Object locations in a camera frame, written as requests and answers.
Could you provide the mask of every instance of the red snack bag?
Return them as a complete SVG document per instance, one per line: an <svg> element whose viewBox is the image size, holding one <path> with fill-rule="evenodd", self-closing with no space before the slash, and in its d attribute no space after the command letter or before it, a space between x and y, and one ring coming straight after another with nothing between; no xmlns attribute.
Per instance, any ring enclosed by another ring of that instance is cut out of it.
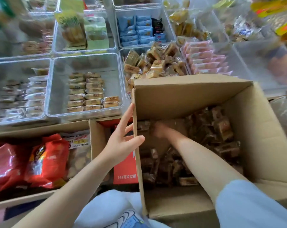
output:
<svg viewBox="0 0 287 228"><path fill-rule="evenodd" d="M42 138L43 144L33 148L25 180L32 187L48 189L64 185L62 178L66 175L66 163L69 157L69 142L60 134Z"/></svg>
<svg viewBox="0 0 287 228"><path fill-rule="evenodd" d="M4 144L0 147L0 191L24 183L29 152L22 146Z"/></svg>

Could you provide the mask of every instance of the person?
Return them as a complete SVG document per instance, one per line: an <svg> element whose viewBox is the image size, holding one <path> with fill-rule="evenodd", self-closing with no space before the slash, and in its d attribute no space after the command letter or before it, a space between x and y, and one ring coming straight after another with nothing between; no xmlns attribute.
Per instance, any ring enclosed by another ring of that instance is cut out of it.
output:
<svg viewBox="0 0 287 228"><path fill-rule="evenodd" d="M144 136L125 136L133 129L127 123L134 107L130 105L100 155L14 228L168 227L141 215L139 193L110 190L88 203L110 169L145 140ZM168 139L181 154L214 203L221 227L287 228L287 210L215 153L161 122L155 123L153 135Z"/></svg>

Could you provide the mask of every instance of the person's left hand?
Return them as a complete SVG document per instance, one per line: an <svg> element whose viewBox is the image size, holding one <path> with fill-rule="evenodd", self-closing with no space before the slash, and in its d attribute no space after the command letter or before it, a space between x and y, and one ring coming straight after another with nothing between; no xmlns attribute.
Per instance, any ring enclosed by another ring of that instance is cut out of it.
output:
<svg viewBox="0 0 287 228"><path fill-rule="evenodd" d="M133 130L133 123L129 126L127 126L127 124L133 115L134 107L134 103L131 103L120 120L116 130L111 135L106 147L101 152L101 155L110 159L113 166L125 160L126 157L138 148L145 140L145 137L142 135L135 138L133 135L125 137L128 132Z"/></svg>

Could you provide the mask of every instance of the person's left arm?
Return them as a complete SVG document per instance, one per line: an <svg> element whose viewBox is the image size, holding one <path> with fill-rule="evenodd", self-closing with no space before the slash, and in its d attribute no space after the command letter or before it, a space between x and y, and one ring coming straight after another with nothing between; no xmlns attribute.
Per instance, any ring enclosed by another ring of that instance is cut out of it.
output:
<svg viewBox="0 0 287 228"><path fill-rule="evenodd" d="M100 155L13 228L72 227L106 174L144 142L144 136L124 137L133 130L133 124L127 126L133 110L131 104Z"/></svg>

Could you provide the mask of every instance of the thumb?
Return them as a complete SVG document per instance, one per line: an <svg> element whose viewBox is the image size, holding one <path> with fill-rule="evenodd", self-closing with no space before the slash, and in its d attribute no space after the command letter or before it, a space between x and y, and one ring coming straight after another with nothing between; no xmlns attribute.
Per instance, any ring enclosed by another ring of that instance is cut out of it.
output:
<svg viewBox="0 0 287 228"><path fill-rule="evenodd" d="M132 138L131 140L126 142L126 149L130 152L138 148L145 140L145 137L143 135L136 136L135 138Z"/></svg>

